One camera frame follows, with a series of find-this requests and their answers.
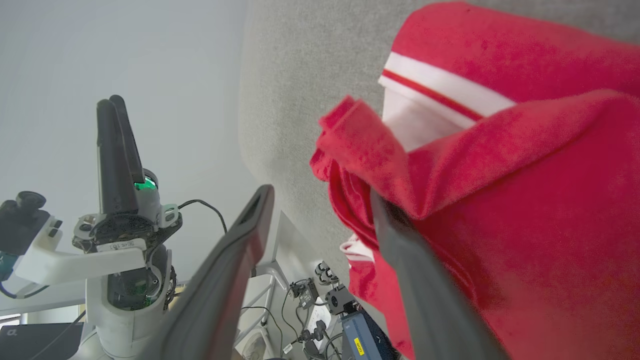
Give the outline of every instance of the white stripe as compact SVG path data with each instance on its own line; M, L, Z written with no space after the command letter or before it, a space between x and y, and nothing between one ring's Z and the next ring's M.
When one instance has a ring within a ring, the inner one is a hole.
M388 78L380 82L385 86L382 121L406 152L476 124L407 86Z
M385 69L444 95L484 117L515 105L512 100L483 85L397 53L389 55Z

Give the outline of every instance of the white wall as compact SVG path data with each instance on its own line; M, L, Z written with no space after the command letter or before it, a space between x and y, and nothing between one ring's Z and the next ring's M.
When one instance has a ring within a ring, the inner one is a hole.
M73 322L80 315L79 306L60 307L24 314L24 323L67 323Z
M161 200L206 200L230 225L257 187L237 141L246 6L0 3L0 199L40 192L67 235L78 217L96 212L95 104L120 94L143 166L159 177ZM222 234L211 210L184 209L184 225L167 243L179 281L193 275ZM59 250L78 252L67 239ZM18 290L24 283L15 278L7 287ZM64 292L77 294L74 286ZM30 300L63 297L60 289ZM0 298L0 313L6 304Z

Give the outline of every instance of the black knob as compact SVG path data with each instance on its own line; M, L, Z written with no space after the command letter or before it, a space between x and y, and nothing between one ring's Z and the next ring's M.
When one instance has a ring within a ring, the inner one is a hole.
M18 211L21 213L33 214L36 210L42 208L47 202L44 196L36 192L20 192L15 198Z

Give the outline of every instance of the red stripe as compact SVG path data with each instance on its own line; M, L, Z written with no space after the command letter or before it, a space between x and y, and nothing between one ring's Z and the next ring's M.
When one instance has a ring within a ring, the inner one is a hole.
M443 104L444 106L457 111L458 113L461 113L462 115L478 121L481 118L483 118L484 116L476 113L475 111L471 110L470 108L460 104L459 102L456 102L438 92L433 91L430 88L427 88L425 86L422 86L421 84L418 84L414 81L411 81L409 79L403 78L402 76L391 72L387 69L382 70L382 76L389 78L393 81L395 81L396 83L400 83L404 86L410 87L411 89L419 92L422 95L425 95L426 97L429 97L437 102L439 102L440 104Z

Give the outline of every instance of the black cable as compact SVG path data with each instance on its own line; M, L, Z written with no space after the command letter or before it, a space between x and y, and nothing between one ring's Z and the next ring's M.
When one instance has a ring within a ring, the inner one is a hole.
M166 299L164 300L164 310L169 308L169 304L175 299L175 289L178 286L178 277L175 275L175 269L173 265L171 266L171 274L169 276L172 282L172 288L167 291Z
M284 338L284 335L282 334L282 329L278 326L278 323L276 322L276 319L273 317L273 314L271 313L271 311L264 306L245 306L243 307L243 309L265 309L269 313L269 316L273 320L273 323L276 325L276 327L280 331L280 353L279 353L280 355L278 356L282 356L282 338Z
M294 333L293 338L298 339L298 332L291 324L289 324L287 319L284 318L284 304L287 303L287 297L289 296L290 292L291 292L291 287L289 287L289 289L287 290L287 293L284 295L284 301L282 302L282 309L280 310L280 314L282 315L282 321L284 321L284 323L286 323L291 328L291 330L293 330L293 333Z
M45 346L42 350L40 350L39 353L35 354L33 357L31 357L31 359L29 360L35 360L38 356L42 355L45 351L47 351L48 348L50 348L53 344L56 343L56 341L60 340L60 338L69 330L71 329L71 327L73 327L73 325L77 324L80 319L82 319L82 317L86 315L86 310L84 310L75 320L74 322L70 323L69 326L67 326L64 330L62 330L62 332L60 332L58 334L58 336L56 336L55 339L51 340L51 342Z
M298 280L294 283L292 283L289 286L289 289L287 290L287 293L284 295L284 301L282 302L282 308L280 309L280 315L282 315L282 321L284 321L290 328L291 330L293 330L293 333L295 334L295 336L293 337L295 339L295 342L299 343L300 341L298 341L298 332L296 331L296 328L294 328L291 324L289 324L289 322L287 321L287 319L284 318L284 304L287 303L287 297L289 297L289 293L291 292L291 288L292 286L294 286L295 284L299 284L303 281L307 281L308 279L302 279L302 280Z
M296 318L298 318L298 321L300 322L300 325L302 325L302 330L305 330L305 323L302 322L302 319L300 318L300 314L298 314L298 309L302 309L302 307L300 305L298 305L298 307L296 307Z
M33 295L38 295L39 293L43 292L48 287L49 287L49 285L42 286L40 289L37 289L33 293L29 293L29 294L25 295L24 298L20 298L20 300L30 298ZM7 289L5 289L4 285L2 285L2 282L0 282L0 293L3 293L6 297L10 297L11 299L17 299L18 298L18 295L14 294L14 293L10 293Z
M326 333L326 330L322 330L322 332L324 333L324 335L326 336L327 339L329 339L329 334ZM333 341L330 339L329 342L326 344L326 346L324 347L324 357L327 357L328 352L327 352L327 348L329 348L329 345L331 345L331 347L333 348L333 352L335 352L336 354L338 354L338 360L342 360L340 358L340 353L338 352L338 348L335 347L335 345L333 344Z
M312 359L317 359L317 360L327 360L327 359L326 359L326 358L324 358L324 357L320 357L320 356L318 356L318 355L314 355L314 354L309 354L309 352L308 352L304 347L302 348L302 351L305 353L305 355L306 355L307 357L310 357L310 358L312 358Z
M185 202L184 204L178 206L178 209L182 209L187 205L193 204L199 202L202 205L208 207L209 209L213 210L216 212L216 214L218 214L218 216L220 217L220 221L222 221L222 228L225 230L225 234L227 233L227 225L225 224L225 218L222 217L222 214L218 211L218 209L214 208L213 206L209 205L206 201L200 200L200 199L194 199L194 200L189 200L187 202Z
M337 352L338 350L336 350L335 345L333 345L333 342L336 339L339 339L342 337L342 332L338 335L334 335L329 339L329 342L326 344L326 346L324 347L324 358L327 359L327 353L329 353L329 344L333 347L333 349Z

